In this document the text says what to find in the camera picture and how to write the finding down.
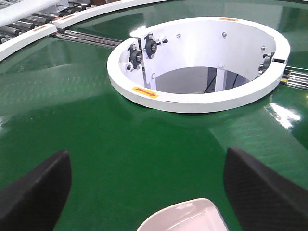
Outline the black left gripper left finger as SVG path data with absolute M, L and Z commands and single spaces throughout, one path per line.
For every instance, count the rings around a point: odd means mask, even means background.
M 60 150 L 0 191 L 2 231 L 52 231 L 68 199 L 72 168 Z

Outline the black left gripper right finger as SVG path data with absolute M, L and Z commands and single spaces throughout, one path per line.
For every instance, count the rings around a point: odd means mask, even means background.
M 246 151 L 227 149 L 223 181 L 244 231 L 308 229 L 308 191 Z

